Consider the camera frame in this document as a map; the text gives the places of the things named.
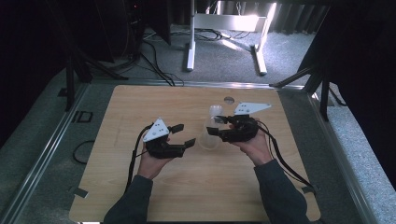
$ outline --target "dark sleeve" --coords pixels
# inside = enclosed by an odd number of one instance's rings
[[[254,168],[262,204],[272,224],[309,223],[304,196],[286,177],[277,160]]]
[[[108,210],[105,224],[146,223],[152,180],[136,175],[128,191]]]

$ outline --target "black cable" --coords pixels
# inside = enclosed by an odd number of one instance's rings
[[[137,155],[136,157],[139,157],[139,156],[145,154],[146,152],[147,152],[147,151],[144,151],[144,152],[140,153],[139,155]]]
[[[210,11],[210,9],[211,9],[214,5],[217,5],[217,4],[218,4],[218,1],[219,1],[219,0],[213,1],[212,5],[209,7],[209,11]]]
[[[151,69],[149,69],[149,68],[147,68],[147,67],[145,67],[145,66],[142,66],[142,65],[139,65],[139,64],[136,64],[136,66],[141,67],[141,68],[146,69],[146,70],[149,70],[150,72],[157,73],[156,71],[151,70]],[[166,75],[170,75],[170,76],[172,76],[172,77],[175,77],[177,80],[179,80],[179,81],[181,82],[181,86],[184,87],[184,81],[183,81],[183,79],[181,79],[180,77],[178,77],[177,75],[172,74],[172,73],[165,73],[165,74],[166,74]]]
[[[168,78],[168,79],[172,82],[172,85],[169,84],[170,86],[175,86],[174,80],[173,80],[171,77],[169,77],[168,75],[166,75],[165,72],[163,72],[163,71],[161,70],[160,66],[158,65],[157,50],[155,49],[155,47],[154,47],[152,44],[150,44],[149,42],[145,41],[145,40],[143,41],[143,43],[145,43],[145,44],[151,46],[151,48],[152,48],[153,51],[154,51],[154,65],[152,65],[152,68],[154,68],[154,70],[158,71],[158,74],[159,74],[160,76]]]
[[[142,53],[141,55],[142,55],[143,59],[145,59],[146,62],[156,71],[157,75],[159,75],[163,80],[165,80],[165,81],[169,84],[169,86],[175,86],[174,84],[172,84],[172,83],[170,83],[170,82],[168,81],[167,76],[165,76],[164,74],[162,74],[162,73],[160,73],[160,72],[157,71],[157,69],[155,68],[154,64],[152,64],[152,63],[149,61],[149,59],[148,59],[143,53]]]
[[[267,125],[265,125],[263,122],[261,122],[261,121],[259,121],[259,120],[258,120],[258,122],[259,122],[260,124],[264,125],[265,130],[266,130],[268,133],[270,132],[270,130],[268,129]],[[271,144],[271,138],[270,138],[270,137],[268,138],[268,147],[269,147],[269,151],[270,151],[271,157],[272,157],[272,158],[275,158],[274,153],[273,153],[273,149],[272,149],[272,144]],[[282,168],[282,170],[283,170],[283,172],[285,172],[286,175],[288,175],[288,176],[290,176],[291,178],[293,178],[293,179],[295,179],[295,180],[297,180],[297,181],[303,183],[301,180],[297,179],[297,178],[294,177],[292,174],[290,174],[288,171],[286,171],[284,168]]]
[[[118,64],[118,65],[115,65],[115,66],[106,66],[106,68],[109,69],[109,70],[111,70],[111,71],[113,71],[113,72],[115,72],[115,73],[117,73],[117,74],[119,75],[119,74],[122,74],[122,73],[124,73],[124,72],[126,72],[126,71],[131,70],[131,69],[133,68],[133,65],[134,65],[134,64],[136,63],[136,61],[138,61],[139,59],[140,59],[140,55],[129,55],[129,56],[128,56],[128,61],[127,61],[127,62],[122,63],[122,64]],[[90,68],[93,68],[93,69],[98,69],[97,67],[95,67],[95,66],[93,66],[93,65],[91,65],[91,64],[89,64],[89,63],[88,63],[88,66],[89,66]]]
[[[134,151],[132,152],[131,163],[129,164],[128,180],[127,180],[127,183],[126,183],[126,187],[125,187],[124,193],[126,193],[126,191],[128,190],[128,188],[129,188],[129,186],[131,185],[131,182],[132,182],[132,176],[134,174],[134,162],[136,161],[136,157],[137,157],[136,153],[137,153],[137,148],[139,147],[140,138],[142,138],[143,133],[145,131],[149,130],[151,127],[152,127],[152,124],[147,126],[147,127],[145,127],[142,130],[142,132],[140,132],[139,136],[136,139],[136,144],[134,145]]]
[[[239,33],[238,35],[233,36],[232,38],[233,38],[233,39],[243,39],[243,38],[247,37],[248,35],[250,35],[251,32],[247,32],[246,35],[244,35],[244,36],[242,36],[242,37],[238,37],[238,36],[240,36],[242,33],[244,33],[244,32],[241,32],[241,33]]]
[[[336,101],[339,105],[341,105],[341,106],[347,106],[347,104],[343,103],[343,102],[338,98],[337,94],[335,94],[335,92],[332,90],[331,87],[329,87],[329,91],[330,91],[330,93],[332,94],[332,96],[334,97],[335,101]]]
[[[77,156],[76,156],[76,153],[77,153],[78,149],[79,149],[82,145],[87,144],[87,143],[94,143],[94,142],[95,142],[95,140],[88,140],[88,141],[84,141],[84,142],[80,143],[78,146],[76,146],[75,149],[73,150],[73,159],[74,159],[76,162],[78,162],[78,163],[81,163],[81,164],[86,165],[87,162],[79,160],[79,159],[77,158]]]
[[[208,37],[208,36],[204,36],[204,35],[196,35],[198,37],[201,37],[201,40],[206,40],[206,41],[219,41],[221,39],[231,39],[231,37],[228,36],[224,36],[221,34],[221,32],[213,30],[213,29],[197,29],[197,31],[195,32],[196,34],[198,33],[212,33],[214,35],[216,35],[216,37]]]
[[[305,185],[307,185],[309,188],[312,189],[312,191],[314,192],[314,194],[316,194],[315,188],[314,186],[312,186],[308,181],[306,181],[302,176],[300,176],[299,174],[297,174],[297,172],[295,172],[293,169],[291,169],[291,167],[289,167],[289,165],[283,160],[282,155],[280,154],[279,151],[279,147],[277,145],[277,141],[276,139],[264,128],[259,126],[259,129],[262,130],[265,134],[268,135],[268,137],[271,139],[273,145],[274,145],[274,149],[275,149],[275,153],[277,158],[279,159],[280,163],[282,163],[282,165],[289,171],[291,172],[299,181],[301,181],[302,183],[304,183]]]
[[[123,3],[123,8],[124,8],[125,16],[128,17],[128,12],[127,12],[127,10],[126,10],[127,6],[126,6],[126,4],[125,4],[125,1],[122,1],[122,3]],[[131,29],[131,28],[130,28],[128,22],[126,22],[126,33],[127,33],[127,36],[126,36],[125,47],[124,47],[124,50],[123,50],[123,52],[122,52],[122,54],[121,54],[121,57],[125,54],[126,50],[128,49],[129,38],[131,38],[131,37],[130,37],[130,29]]]

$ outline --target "person's left hand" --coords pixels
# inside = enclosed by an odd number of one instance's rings
[[[143,147],[142,155],[140,159],[139,169],[137,170],[137,174],[141,175],[147,179],[153,179],[157,176],[161,169],[171,161],[173,158],[170,159],[157,159],[149,155],[146,150],[146,146]]]

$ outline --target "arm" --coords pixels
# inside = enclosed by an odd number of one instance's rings
[[[249,141],[232,144],[245,152],[255,165],[262,204],[271,223],[309,223],[305,198],[272,159],[265,133],[258,131]]]
[[[104,223],[146,223],[152,179],[157,176],[166,163],[172,159],[156,159],[148,153],[142,155],[137,175],[127,192],[110,208]]]
[[[276,160],[254,168],[262,204],[271,223],[310,223],[304,196],[286,177]]]

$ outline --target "person's right hand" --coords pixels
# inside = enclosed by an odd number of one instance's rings
[[[259,130],[254,138],[246,142],[232,142],[231,144],[245,152],[255,166],[263,165],[273,159],[267,145],[265,133],[262,130]]]

